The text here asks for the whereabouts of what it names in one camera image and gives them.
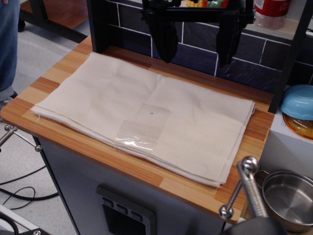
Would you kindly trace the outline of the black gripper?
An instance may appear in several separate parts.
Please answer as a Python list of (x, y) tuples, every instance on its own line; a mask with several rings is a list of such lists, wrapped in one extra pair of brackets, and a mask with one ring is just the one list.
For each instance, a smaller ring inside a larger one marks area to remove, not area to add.
[(227, 7), (189, 7), (182, 6), (180, 0), (144, 0), (141, 14), (165, 63), (172, 61), (178, 49), (174, 22), (219, 22), (216, 50), (220, 68), (231, 64), (242, 30), (255, 20), (255, 10), (247, 10), (242, 0), (230, 0)]

